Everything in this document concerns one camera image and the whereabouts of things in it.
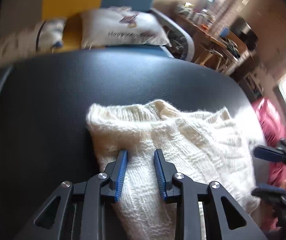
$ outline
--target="metal screw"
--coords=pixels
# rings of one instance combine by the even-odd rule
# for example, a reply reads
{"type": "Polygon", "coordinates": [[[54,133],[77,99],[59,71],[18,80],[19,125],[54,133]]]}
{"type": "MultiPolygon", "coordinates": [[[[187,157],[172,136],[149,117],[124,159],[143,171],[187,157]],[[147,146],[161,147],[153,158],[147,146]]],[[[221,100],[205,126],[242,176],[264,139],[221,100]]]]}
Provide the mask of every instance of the metal screw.
{"type": "Polygon", "coordinates": [[[220,184],[219,184],[217,181],[212,181],[212,182],[211,182],[211,187],[212,187],[212,188],[219,188],[219,187],[220,187],[220,184]]]}
{"type": "Polygon", "coordinates": [[[71,183],[68,180],[61,183],[61,187],[70,187],[70,186],[71,186],[71,183]]]}
{"type": "Polygon", "coordinates": [[[98,175],[99,179],[106,179],[107,178],[107,174],[104,172],[99,173],[98,175]]]}
{"type": "Polygon", "coordinates": [[[174,177],[177,178],[177,179],[182,179],[182,178],[184,178],[184,174],[178,172],[178,173],[174,174],[174,177]]]}

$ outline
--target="black leather chair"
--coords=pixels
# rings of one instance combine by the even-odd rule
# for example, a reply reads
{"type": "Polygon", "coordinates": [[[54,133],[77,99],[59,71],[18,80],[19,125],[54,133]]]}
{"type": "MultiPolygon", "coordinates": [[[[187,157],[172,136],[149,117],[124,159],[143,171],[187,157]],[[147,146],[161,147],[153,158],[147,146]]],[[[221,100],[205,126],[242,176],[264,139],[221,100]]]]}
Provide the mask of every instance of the black leather chair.
{"type": "MultiPolygon", "coordinates": [[[[98,173],[85,125],[92,103],[157,98],[183,111],[226,106],[245,133],[264,143],[239,86],[183,60],[106,48],[39,56],[1,70],[0,239],[11,239],[62,181],[82,182],[98,173]]],[[[267,163],[253,162],[257,181],[266,181],[267,163]]]]}

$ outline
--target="desk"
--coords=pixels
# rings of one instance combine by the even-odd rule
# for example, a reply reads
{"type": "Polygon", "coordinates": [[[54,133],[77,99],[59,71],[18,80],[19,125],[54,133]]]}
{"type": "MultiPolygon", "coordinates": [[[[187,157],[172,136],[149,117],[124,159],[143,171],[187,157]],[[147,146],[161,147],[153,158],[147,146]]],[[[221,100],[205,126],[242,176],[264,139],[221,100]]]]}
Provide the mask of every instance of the desk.
{"type": "Polygon", "coordinates": [[[202,27],[198,26],[197,24],[193,23],[191,20],[186,19],[183,15],[178,14],[175,12],[176,19],[179,19],[183,21],[184,23],[187,23],[188,25],[192,26],[196,32],[202,32],[204,34],[204,37],[215,44],[219,45],[223,49],[226,49],[226,45],[223,42],[223,40],[220,37],[214,37],[213,35],[209,34],[208,31],[204,30],[202,27]]]}

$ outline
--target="white pillow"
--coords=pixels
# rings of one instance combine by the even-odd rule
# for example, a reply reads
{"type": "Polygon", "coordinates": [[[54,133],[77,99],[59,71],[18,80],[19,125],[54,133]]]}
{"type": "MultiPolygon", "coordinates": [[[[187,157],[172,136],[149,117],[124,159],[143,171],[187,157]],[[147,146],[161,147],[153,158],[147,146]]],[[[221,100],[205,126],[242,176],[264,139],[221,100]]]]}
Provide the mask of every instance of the white pillow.
{"type": "Polygon", "coordinates": [[[64,18],[49,19],[0,39],[0,68],[37,52],[51,52],[52,48],[62,47],[65,21],[64,18]]]}
{"type": "Polygon", "coordinates": [[[149,13],[134,12],[127,7],[112,7],[88,10],[81,17],[83,49],[121,44],[171,46],[162,26],[149,13]]]}

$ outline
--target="white knitted sweater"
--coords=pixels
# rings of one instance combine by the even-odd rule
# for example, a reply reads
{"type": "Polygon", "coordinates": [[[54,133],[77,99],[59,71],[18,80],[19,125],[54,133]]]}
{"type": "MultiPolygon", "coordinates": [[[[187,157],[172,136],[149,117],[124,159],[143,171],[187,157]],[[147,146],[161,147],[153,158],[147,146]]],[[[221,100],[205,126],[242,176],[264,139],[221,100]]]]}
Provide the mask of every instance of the white knitted sweater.
{"type": "MultiPolygon", "coordinates": [[[[220,182],[238,203],[252,212],[259,200],[249,147],[226,108],[217,113],[183,113],[162,100],[146,105],[93,104],[86,117],[94,151],[103,171],[120,149],[128,165],[115,210],[131,239],[174,239],[175,204],[160,198],[153,164],[154,150],[194,181],[220,182]]],[[[200,206],[202,233],[205,225],[200,206]]]]}

